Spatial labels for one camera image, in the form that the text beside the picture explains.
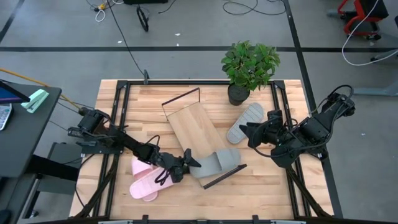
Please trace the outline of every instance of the red chair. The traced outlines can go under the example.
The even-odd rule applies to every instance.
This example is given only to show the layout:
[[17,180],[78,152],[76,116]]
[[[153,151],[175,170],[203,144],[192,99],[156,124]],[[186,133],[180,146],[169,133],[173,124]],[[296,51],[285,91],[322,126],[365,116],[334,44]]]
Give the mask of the red chair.
[[[355,11],[345,12],[341,9],[348,2],[344,0],[337,11],[340,17],[346,21],[344,26],[344,32],[350,34],[351,31],[369,14],[371,9],[374,7],[377,0],[354,0]],[[367,39],[378,40],[381,38],[379,33],[379,27],[376,22],[385,19],[388,16],[386,6],[383,0],[379,0],[377,6],[374,8],[373,12],[368,18],[356,29],[353,35],[363,35]]]

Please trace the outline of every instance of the concrete floor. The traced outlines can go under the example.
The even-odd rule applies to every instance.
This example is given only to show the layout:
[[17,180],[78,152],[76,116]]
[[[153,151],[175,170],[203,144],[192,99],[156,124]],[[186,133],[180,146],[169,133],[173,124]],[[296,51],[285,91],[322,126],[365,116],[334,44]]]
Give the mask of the concrete floor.
[[[100,0],[89,0],[99,4]],[[341,47],[346,40],[343,23],[326,16],[326,10],[336,8],[340,0],[290,1],[297,35],[302,47]],[[384,0],[390,16],[380,23],[381,40],[371,44],[353,38],[348,47],[398,47],[398,27],[393,18],[398,15],[398,2]],[[0,27],[4,26],[17,6],[17,0],[3,0]],[[130,46],[176,47],[227,46],[239,40],[262,42],[277,47],[294,47],[285,14],[265,16],[251,12],[232,16],[222,9],[222,0],[177,0],[163,14],[167,4],[143,5],[150,10],[150,32],[145,33],[136,17],[135,7],[113,7],[117,20]],[[242,10],[230,7],[230,10]],[[259,1],[258,10],[280,12],[280,2]],[[95,22],[95,13],[83,0],[25,0],[0,42],[4,47],[123,47],[121,35],[111,12],[103,22]],[[220,60],[224,51],[157,51],[133,52],[141,68],[151,78],[225,78]],[[368,62],[374,53],[349,53],[354,62]],[[313,93],[317,102],[336,86],[386,86],[398,78],[397,60],[367,67],[348,65],[340,53],[304,52]],[[277,79],[302,79],[295,52],[281,52]],[[104,78],[141,78],[128,52],[103,49],[96,52],[2,52],[0,67],[6,68],[53,86],[80,103],[93,106],[100,80]],[[0,74],[11,82],[27,83]],[[335,124],[328,143],[331,165],[338,196],[345,218],[398,222],[398,128],[397,99],[393,97],[354,96],[356,113]],[[79,116],[56,107],[51,120],[63,127],[75,126]],[[49,124],[36,150],[46,156],[53,142],[70,142],[65,131]],[[72,196],[40,194],[36,210],[40,215],[21,223],[66,218]]]

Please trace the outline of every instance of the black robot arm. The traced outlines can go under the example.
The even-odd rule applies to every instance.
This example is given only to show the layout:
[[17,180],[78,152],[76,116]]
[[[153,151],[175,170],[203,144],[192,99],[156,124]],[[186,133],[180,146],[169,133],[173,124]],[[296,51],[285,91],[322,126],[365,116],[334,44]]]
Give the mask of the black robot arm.
[[[108,114],[100,110],[89,110],[83,108],[80,111],[83,119],[77,128],[69,128],[68,135],[83,138],[84,142],[78,142],[81,146],[91,147],[107,147],[109,149],[123,149],[126,147],[142,162],[163,167],[167,172],[165,178],[171,176],[173,182],[180,182],[184,173],[187,172],[188,166],[201,167],[201,165],[191,157],[191,150],[185,151],[184,157],[175,157],[167,152],[160,152],[159,136],[154,136],[146,143],[136,141],[134,138],[126,134],[123,129],[110,123],[109,127],[105,124],[110,121]],[[149,143],[154,138],[157,144]],[[157,183],[161,185],[164,179],[157,179]]]
[[[267,113],[268,120],[262,124],[247,123],[240,125],[241,130],[249,138],[248,146],[260,155],[270,157],[279,167],[288,168],[304,152],[328,156],[324,145],[330,140],[333,133],[334,122],[342,116],[351,116],[355,111],[355,104],[351,100],[352,88],[349,96],[336,93],[336,90],[348,85],[339,86],[333,90],[323,101],[320,113],[311,118],[305,118],[289,130],[284,124],[280,110]],[[271,143],[275,148],[267,155],[257,147],[261,143]]]

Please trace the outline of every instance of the metal handle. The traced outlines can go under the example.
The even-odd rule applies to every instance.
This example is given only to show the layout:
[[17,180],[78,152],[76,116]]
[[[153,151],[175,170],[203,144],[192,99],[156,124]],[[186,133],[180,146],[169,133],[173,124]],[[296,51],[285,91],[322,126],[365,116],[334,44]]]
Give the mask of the metal handle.
[[163,109],[163,112],[164,112],[164,116],[166,117],[166,119],[167,119],[167,115],[166,115],[166,111],[164,110],[164,105],[166,105],[166,104],[169,104],[169,103],[171,103],[171,102],[173,102],[173,101],[175,101],[175,100],[177,100],[177,99],[179,99],[179,98],[181,98],[181,97],[183,97],[183,96],[186,96],[186,95],[188,95],[188,94],[190,94],[190,93],[193,93],[194,91],[199,91],[199,103],[200,103],[200,88],[198,87],[198,88],[195,88],[195,89],[193,89],[193,90],[191,90],[191,91],[188,91],[188,92],[186,92],[186,93],[184,93],[184,94],[181,94],[181,95],[179,95],[179,96],[177,96],[177,97],[175,97],[175,98],[172,98],[171,100],[168,100],[168,101],[166,101],[166,102],[164,102],[164,103],[162,103],[162,109]]

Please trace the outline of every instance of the green leaves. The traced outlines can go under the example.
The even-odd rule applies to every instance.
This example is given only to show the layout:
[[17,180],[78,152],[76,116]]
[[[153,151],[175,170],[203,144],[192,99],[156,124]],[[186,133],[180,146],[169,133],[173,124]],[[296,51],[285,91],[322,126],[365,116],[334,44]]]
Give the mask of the green leaves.
[[221,63],[224,64],[222,69],[230,79],[229,82],[248,90],[265,87],[280,64],[275,47],[264,44],[252,47],[248,40],[232,44],[225,56]]
[[225,57],[225,58],[223,58],[222,60],[221,60],[221,63],[231,63],[232,62],[232,59],[230,59],[230,58],[228,58],[228,57]]

